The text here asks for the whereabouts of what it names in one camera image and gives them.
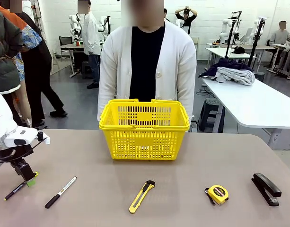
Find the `stapler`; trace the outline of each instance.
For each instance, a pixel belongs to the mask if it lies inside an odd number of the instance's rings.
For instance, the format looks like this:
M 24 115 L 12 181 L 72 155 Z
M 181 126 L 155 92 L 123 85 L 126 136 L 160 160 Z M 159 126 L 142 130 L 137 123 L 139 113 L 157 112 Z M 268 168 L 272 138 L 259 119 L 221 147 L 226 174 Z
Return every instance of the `stapler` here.
M 258 188 L 269 206 L 277 207 L 279 202 L 277 197 L 281 197 L 281 190 L 263 174 L 253 174 L 253 183 Z

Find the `white lab coat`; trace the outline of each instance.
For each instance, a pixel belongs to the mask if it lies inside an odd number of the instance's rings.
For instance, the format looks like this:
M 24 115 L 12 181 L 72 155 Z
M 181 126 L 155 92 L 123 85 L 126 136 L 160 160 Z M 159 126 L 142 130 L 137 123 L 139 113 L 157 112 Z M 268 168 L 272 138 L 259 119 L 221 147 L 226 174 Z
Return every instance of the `white lab coat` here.
M 82 38 L 85 54 L 90 55 L 92 53 L 101 55 L 97 20 L 92 11 L 85 16 L 84 26 L 82 29 Z
M 156 99 L 178 100 L 191 120 L 193 111 L 196 50 L 191 37 L 182 29 L 166 21 L 156 69 Z M 132 75 L 132 27 L 120 27 L 107 38 L 101 56 L 97 119 L 104 106 L 116 95 L 129 99 Z

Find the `wall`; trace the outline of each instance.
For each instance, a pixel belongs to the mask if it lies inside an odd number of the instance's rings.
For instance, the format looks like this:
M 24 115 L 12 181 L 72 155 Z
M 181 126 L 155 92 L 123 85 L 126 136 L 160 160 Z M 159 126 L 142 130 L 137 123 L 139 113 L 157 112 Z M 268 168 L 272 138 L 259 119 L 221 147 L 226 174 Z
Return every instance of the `wall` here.
M 39 0 L 43 24 L 48 46 L 55 52 L 60 52 L 58 36 L 71 36 L 70 20 L 68 15 L 77 13 L 77 0 Z M 121 3 L 117 0 L 92 0 L 92 10 L 97 20 L 101 16 L 111 16 L 112 30 L 121 24 Z M 222 21 L 231 16 L 232 11 L 243 11 L 240 32 L 254 27 L 254 21 L 259 16 L 267 17 L 264 35 L 259 44 L 266 44 L 271 37 L 271 31 L 278 29 L 280 20 L 287 20 L 287 29 L 290 31 L 290 0 L 165 0 L 168 10 L 167 18 L 176 21 L 175 10 L 189 6 L 198 12 L 193 22 L 191 36 L 199 37 L 198 59 L 208 59 L 209 53 L 205 50 L 206 43 L 219 39 Z

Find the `yellow tape measure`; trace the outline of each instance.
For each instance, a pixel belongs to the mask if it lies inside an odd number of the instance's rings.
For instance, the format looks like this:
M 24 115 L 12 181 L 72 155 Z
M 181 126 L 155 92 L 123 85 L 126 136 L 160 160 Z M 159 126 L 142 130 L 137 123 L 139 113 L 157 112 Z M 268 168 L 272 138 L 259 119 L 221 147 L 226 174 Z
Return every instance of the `yellow tape measure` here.
M 213 205 L 215 205 L 213 201 L 216 201 L 218 205 L 221 205 L 229 199 L 228 191 L 220 185 L 214 185 L 211 188 L 206 188 L 205 193 Z
M 146 181 L 144 186 L 141 188 L 140 192 L 135 197 L 131 206 L 129 207 L 129 211 L 131 214 L 134 214 L 137 208 L 141 205 L 141 202 L 145 198 L 146 194 L 155 186 L 154 181 Z

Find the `yellow basket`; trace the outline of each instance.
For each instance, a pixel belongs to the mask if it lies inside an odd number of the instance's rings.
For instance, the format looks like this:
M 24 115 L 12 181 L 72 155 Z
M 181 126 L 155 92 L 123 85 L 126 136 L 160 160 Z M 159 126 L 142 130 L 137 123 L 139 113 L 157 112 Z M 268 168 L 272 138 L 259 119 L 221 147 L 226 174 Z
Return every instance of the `yellow basket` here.
M 113 159 L 175 160 L 190 123 L 178 101 L 111 100 L 99 128 Z

